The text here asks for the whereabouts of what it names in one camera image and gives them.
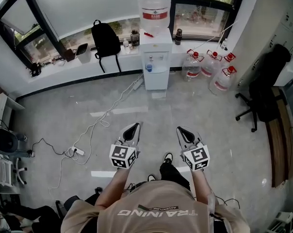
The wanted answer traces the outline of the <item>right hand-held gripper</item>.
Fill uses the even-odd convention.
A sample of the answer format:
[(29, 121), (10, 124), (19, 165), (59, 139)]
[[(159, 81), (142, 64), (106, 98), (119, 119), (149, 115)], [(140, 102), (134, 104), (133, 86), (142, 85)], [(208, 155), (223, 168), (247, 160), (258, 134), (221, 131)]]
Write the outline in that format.
[(177, 137), (181, 148), (189, 148), (181, 156), (191, 171), (203, 170), (210, 164), (210, 155), (207, 145), (201, 141), (198, 132), (189, 127), (177, 127)]

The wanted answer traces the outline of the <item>person's black trouser leg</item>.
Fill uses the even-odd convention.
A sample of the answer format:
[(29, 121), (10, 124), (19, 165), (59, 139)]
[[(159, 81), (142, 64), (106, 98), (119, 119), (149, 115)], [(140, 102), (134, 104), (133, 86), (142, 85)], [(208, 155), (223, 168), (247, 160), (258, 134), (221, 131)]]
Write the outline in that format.
[(160, 166), (161, 180), (175, 182), (190, 191), (190, 183), (181, 173), (171, 164), (164, 162)]

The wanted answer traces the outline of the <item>white water dispenser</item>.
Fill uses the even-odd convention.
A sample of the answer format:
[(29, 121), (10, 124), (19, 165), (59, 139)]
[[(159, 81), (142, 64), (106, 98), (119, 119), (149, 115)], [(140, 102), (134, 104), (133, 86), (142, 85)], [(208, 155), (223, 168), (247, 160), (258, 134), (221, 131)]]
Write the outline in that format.
[[(142, 60), (142, 70), (144, 74), (146, 90), (166, 90), (172, 55), (172, 37), (170, 30), (166, 28), (153, 37), (140, 30), (139, 52)], [(146, 64), (153, 64), (153, 69), (148, 72)]]

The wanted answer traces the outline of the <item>clear water jug red cap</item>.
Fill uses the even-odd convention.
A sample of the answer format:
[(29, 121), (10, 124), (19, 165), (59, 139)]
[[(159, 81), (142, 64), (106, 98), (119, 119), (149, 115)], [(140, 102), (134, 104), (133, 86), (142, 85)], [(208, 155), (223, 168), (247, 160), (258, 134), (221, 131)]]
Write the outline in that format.
[(207, 78), (214, 76), (221, 67), (221, 61), (223, 56), (219, 55), (216, 51), (207, 50), (204, 65), (201, 68), (201, 72)]
[(230, 52), (226, 56), (223, 57), (221, 61), (221, 68), (228, 68), (231, 65), (231, 62), (236, 58), (236, 56)]
[(237, 70), (234, 66), (222, 68), (209, 83), (209, 90), (215, 95), (226, 93), (235, 79)]
[(195, 79), (201, 72), (202, 63), (205, 56), (197, 51), (189, 49), (183, 61), (181, 74), (186, 81)]

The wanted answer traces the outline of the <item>person's beige t-shirt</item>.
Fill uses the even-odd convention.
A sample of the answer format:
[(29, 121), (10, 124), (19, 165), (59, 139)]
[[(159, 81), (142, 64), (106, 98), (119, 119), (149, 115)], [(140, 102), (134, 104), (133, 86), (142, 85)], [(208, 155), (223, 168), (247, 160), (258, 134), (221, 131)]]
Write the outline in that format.
[(66, 214), (61, 233), (250, 233), (237, 209), (195, 200), (170, 181), (146, 182), (110, 207), (98, 210), (77, 200)]

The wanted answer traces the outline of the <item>white waste bin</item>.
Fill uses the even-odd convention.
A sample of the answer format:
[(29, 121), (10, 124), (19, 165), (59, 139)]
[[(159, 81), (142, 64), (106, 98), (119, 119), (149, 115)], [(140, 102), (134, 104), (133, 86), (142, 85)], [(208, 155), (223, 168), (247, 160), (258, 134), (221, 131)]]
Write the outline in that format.
[(82, 64), (89, 63), (91, 60), (91, 51), (88, 43), (84, 43), (78, 46), (76, 51), (76, 57)]

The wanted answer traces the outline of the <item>wooden table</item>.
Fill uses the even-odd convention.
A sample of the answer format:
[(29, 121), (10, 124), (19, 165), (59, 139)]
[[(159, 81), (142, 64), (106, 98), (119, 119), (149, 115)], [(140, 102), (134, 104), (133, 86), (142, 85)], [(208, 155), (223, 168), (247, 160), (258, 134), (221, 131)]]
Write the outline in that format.
[(293, 123), (283, 90), (273, 87), (272, 91), (278, 99), (278, 115), (265, 125), (271, 154), (271, 186), (276, 188), (293, 177)]

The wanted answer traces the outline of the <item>black office chair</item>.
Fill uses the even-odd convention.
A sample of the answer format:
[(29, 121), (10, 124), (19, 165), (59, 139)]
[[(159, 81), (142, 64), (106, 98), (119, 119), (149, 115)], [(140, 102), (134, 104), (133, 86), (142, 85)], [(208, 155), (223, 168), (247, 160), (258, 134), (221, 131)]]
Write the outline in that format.
[(243, 94), (237, 93), (236, 98), (241, 98), (249, 107), (248, 110), (236, 116), (236, 120), (248, 113), (252, 113), (254, 127), (251, 131), (257, 131), (257, 122), (270, 122), (279, 115), (277, 101), (284, 99), (284, 95), (275, 96), (272, 87), (274, 86), (279, 74), (285, 65), (291, 60), (291, 54), (281, 44), (276, 44), (272, 51), (265, 54), (263, 58), (260, 72), (249, 85), (250, 98), (246, 98)]

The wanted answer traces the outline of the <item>dark glass jar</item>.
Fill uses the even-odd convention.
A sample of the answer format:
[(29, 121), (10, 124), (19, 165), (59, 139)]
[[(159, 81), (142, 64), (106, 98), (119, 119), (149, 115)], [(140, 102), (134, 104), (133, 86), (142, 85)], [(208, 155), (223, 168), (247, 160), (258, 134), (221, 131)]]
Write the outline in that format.
[(140, 34), (137, 30), (132, 30), (130, 34), (131, 45), (137, 47), (140, 45)]

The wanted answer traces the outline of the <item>small black device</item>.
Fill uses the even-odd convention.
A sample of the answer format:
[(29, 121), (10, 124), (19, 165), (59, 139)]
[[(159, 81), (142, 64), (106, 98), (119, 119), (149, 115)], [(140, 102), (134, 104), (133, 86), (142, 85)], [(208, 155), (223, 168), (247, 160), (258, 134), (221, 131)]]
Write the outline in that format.
[(41, 67), (42, 66), (40, 63), (32, 63), (32, 65), (30, 67), (31, 76), (32, 77), (39, 76), (41, 74)]

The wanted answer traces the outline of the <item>dark blue chair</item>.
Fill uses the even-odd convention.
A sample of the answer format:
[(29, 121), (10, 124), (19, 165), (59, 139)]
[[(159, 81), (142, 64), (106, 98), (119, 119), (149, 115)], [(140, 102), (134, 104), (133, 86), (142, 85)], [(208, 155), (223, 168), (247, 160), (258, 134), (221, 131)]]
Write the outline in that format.
[(16, 135), (8, 130), (0, 129), (0, 151), (13, 153), (17, 150), (18, 140)]

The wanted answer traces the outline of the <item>large clear water bottle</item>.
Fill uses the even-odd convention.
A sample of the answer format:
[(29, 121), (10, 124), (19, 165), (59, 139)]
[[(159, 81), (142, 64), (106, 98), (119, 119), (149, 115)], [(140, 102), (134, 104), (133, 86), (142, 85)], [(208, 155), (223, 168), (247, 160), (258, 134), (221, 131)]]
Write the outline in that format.
[(155, 37), (169, 27), (171, 0), (138, 0), (141, 28)]

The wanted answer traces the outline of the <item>white chair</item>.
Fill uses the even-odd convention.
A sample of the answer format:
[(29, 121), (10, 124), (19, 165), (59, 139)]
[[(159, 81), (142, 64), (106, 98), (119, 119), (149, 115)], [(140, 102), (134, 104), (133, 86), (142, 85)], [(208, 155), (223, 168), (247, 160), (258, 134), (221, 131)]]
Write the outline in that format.
[(26, 185), (27, 182), (21, 177), (21, 173), (27, 171), (26, 167), (20, 167), (22, 159), (16, 158), (13, 163), (10, 160), (0, 159), (0, 185), (13, 187), (15, 181)]

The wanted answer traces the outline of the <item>wide white roller blind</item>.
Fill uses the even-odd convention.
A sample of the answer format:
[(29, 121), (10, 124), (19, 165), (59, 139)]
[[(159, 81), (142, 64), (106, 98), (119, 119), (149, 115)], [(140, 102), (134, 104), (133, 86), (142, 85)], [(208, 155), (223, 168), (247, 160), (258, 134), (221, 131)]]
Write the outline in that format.
[(139, 17), (137, 0), (37, 0), (59, 39), (91, 28), (95, 20)]

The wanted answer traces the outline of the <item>white locker cabinet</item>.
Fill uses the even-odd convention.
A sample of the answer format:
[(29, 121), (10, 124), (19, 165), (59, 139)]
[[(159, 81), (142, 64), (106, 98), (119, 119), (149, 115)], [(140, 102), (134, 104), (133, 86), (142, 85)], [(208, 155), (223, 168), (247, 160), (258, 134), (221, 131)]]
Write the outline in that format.
[(272, 33), (263, 49), (238, 81), (237, 88), (239, 90), (248, 87), (250, 83), (265, 70), (263, 61), (267, 57), (267, 54), (275, 49), (277, 44), (288, 50), (291, 56), (290, 61), (280, 69), (280, 72), (276, 75), (276, 80), (272, 83), (274, 86), (284, 86), (293, 78), (293, 5), (289, 6), (281, 22)]

